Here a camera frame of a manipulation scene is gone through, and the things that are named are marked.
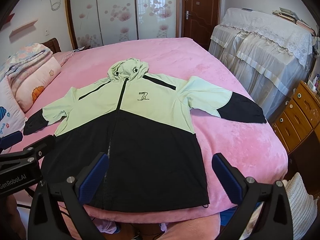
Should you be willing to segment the white lace-covered furniture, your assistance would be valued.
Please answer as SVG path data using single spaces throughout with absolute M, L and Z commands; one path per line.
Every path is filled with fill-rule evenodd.
M 313 36 L 277 16 L 228 8 L 212 32 L 209 52 L 272 119 L 309 73 Z

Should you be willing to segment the wooden drawer cabinet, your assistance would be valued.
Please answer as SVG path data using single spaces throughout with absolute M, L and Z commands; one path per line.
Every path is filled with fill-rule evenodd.
M 319 96 L 300 81 L 292 98 L 272 124 L 287 153 L 293 152 L 319 126 Z

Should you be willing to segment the floral sliding wardrobe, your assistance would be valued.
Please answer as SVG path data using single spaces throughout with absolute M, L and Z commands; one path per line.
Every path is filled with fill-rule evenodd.
M 74 48 L 177 35 L 177 0 L 65 0 L 65 4 Z

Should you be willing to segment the pink bed blanket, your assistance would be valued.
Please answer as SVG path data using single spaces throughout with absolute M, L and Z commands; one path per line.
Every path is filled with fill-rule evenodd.
M 151 39 L 122 42 L 76 53 L 63 65 L 61 73 L 40 95 L 27 116 L 64 97 L 72 87 L 86 87 L 107 77 L 108 70 L 115 63 L 131 58 L 146 62 L 150 74 L 164 74 L 182 80 L 196 76 L 249 98 L 231 72 L 191 39 Z M 86 207 L 88 213 L 124 223 L 162 223 L 207 217 L 227 210 L 232 204 L 212 171 L 212 156 L 216 153 L 222 153 L 244 175 L 253 176 L 262 183 L 273 183 L 287 172 L 286 151 L 267 122 L 230 121 L 199 109 L 192 109 L 190 114 L 203 157 L 208 206 L 137 213 L 107 211 L 89 204 Z M 54 135 L 57 127 L 58 123 L 54 123 L 26 135 L 12 150 L 19 151 L 46 135 Z

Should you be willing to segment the green and black hooded jacket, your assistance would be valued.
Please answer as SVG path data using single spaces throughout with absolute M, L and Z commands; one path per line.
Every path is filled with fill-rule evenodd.
M 107 77 L 72 87 L 25 123 L 24 135 L 58 123 L 56 144 L 41 164 L 49 183 L 76 175 L 97 154 L 110 165 L 93 207 L 116 212 L 164 212 L 209 205 L 201 148 L 190 111 L 264 124 L 251 99 L 196 76 L 150 74 L 139 59 L 115 63 Z

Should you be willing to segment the white woven basket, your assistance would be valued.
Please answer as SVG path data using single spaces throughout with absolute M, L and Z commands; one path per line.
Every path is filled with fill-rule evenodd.
M 317 201 L 307 193 L 301 175 L 297 172 L 285 186 L 291 209 L 293 239 L 302 239 L 317 217 Z

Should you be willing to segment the wooden headboard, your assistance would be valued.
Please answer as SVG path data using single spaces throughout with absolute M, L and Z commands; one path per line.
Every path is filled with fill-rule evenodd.
M 51 38 L 48 41 L 43 42 L 42 44 L 49 48 L 53 52 L 53 54 L 61 52 L 59 42 L 56 38 Z

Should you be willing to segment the white pillow with blue print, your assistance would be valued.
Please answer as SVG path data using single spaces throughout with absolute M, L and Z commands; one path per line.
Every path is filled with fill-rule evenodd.
M 1 81 L 0 97 L 1 137 L 16 131 L 22 131 L 26 122 L 26 116 L 12 93 L 7 77 L 4 77 Z

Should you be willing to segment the stack of books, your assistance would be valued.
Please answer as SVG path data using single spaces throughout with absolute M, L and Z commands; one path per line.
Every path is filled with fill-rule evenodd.
M 297 14 L 290 10 L 290 9 L 285 9 L 285 8 L 279 8 L 279 10 L 273 10 L 272 14 L 278 17 L 281 17 L 285 20 L 288 20 L 306 30 L 308 30 L 312 36 L 316 36 L 316 32 L 310 27 L 310 25 L 308 25 L 307 23 L 305 23 L 303 20 L 301 20 Z

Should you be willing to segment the pink wall shelf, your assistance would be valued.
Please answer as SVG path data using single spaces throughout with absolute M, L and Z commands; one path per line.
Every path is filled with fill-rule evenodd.
M 32 20 L 28 23 L 25 23 L 23 25 L 21 25 L 20 27 L 17 27 L 15 29 L 13 29 L 9 35 L 9 37 L 13 37 L 15 35 L 17 35 L 18 33 L 22 32 L 23 30 L 32 27 L 36 22 L 38 21 L 38 19 Z

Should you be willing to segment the folded floral quilt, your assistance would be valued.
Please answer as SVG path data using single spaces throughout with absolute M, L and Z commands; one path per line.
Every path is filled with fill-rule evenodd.
M 40 62 L 45 57 L 51 57 L 53 52 L 43 44 L 31 43 L 11 55 L 1 65 L 1 80 L 16 77 L 20 72 L 28 69 L 33 64 Z

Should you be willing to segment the brown wooden door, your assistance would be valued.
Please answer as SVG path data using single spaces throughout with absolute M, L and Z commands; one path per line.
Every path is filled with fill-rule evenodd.
M 220 0 L 182 0 L 182 34 L 205 50 L 209 49 L 213 29 L 218 25 Z

